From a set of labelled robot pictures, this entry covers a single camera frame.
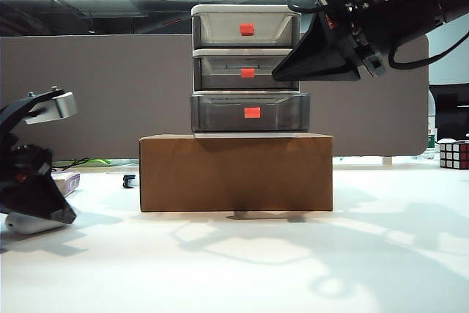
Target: white table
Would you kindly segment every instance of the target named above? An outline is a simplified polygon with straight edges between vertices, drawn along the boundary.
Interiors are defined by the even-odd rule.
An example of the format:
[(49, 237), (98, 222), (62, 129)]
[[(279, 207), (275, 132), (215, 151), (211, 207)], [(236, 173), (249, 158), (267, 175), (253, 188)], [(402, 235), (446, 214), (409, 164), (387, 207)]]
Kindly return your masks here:
[(121, 169), (90, 169), (72, 226), (1, 218), (1, 312), (469, 312), (469, 171), (351, 162), (332, 213), (257, 220), (140, 213)]

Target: clear plastic drawer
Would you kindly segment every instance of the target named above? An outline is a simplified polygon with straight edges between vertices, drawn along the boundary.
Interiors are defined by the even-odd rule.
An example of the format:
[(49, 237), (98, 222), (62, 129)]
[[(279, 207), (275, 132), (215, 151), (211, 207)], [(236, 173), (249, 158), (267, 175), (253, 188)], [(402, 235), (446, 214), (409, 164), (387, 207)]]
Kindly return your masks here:
[(309, 95), (299, 92), (196, 92), (192, 131), (307, 131)]
[(193, 52), (193, 88), (298, 89), (298, 82), (275, 81), (272, 70), (290, 49), (197, 49)]
[(284, 47), (300, 38), (300, 15), (286, 5), (196, 5), (193, 48)]

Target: red label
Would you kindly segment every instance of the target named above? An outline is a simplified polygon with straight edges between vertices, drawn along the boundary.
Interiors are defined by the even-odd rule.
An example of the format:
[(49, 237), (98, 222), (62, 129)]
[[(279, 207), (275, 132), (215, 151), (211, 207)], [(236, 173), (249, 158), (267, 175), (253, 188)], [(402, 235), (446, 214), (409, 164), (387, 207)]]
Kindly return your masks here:
[(241, 68), (241, 78), (254, 78), (256, 75), (256, 69), (253, 67), (242, 67)]
[(252, 108), (244, 108), (244, 118), (245, 119), (260, 119), (261, 117), (261, 107), (255, 106)]
[(253, 23), (241, 23), (240, 33), (242, 36), (254, 36), (254, 24)]

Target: cardboard box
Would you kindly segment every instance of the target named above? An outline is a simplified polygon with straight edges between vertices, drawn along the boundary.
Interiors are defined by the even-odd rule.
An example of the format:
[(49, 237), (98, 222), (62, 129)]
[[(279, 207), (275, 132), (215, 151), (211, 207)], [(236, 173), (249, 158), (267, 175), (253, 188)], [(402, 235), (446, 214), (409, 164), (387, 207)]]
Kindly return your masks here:
[(140, 139), (140, 208), (332, 210), (332, 137)]

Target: plastic drawer unit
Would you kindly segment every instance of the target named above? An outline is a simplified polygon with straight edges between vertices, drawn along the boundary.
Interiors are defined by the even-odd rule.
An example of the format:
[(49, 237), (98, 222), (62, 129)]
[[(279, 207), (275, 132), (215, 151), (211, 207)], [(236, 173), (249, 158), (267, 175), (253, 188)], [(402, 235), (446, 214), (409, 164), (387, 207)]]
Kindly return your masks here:
[(300, 14), (286, 5), (196, 5), (191, 13), (193, 49), (292, 48), (300, 38)]
[(283, 48), (197, 49), (193, 52), (193, 88), (298, 90), (297, 81), (272, 78), (272, 70), (289, 52)]
[(196, 92), (192, 131), (307, 131), (309, 95), (299, 92)]

